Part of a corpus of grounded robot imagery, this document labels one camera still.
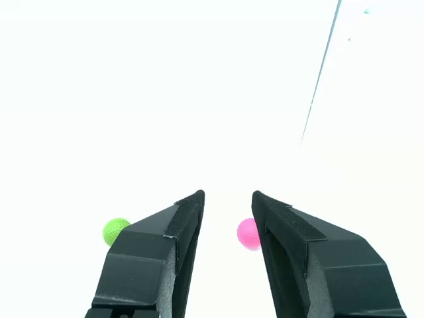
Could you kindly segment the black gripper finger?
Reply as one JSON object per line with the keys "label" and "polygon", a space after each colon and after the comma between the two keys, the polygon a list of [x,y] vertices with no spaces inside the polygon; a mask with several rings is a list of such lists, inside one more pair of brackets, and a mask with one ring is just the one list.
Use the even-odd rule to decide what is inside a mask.
{"label": "black gripper finger", "polygon": [[198,190],[125,227],[86,317],[185,317],[204,205]]}
{"label": "black gripper finger", "polygon": [[277,317],[405,317],[387,264],[360,235],[260,191],[252,214]]}

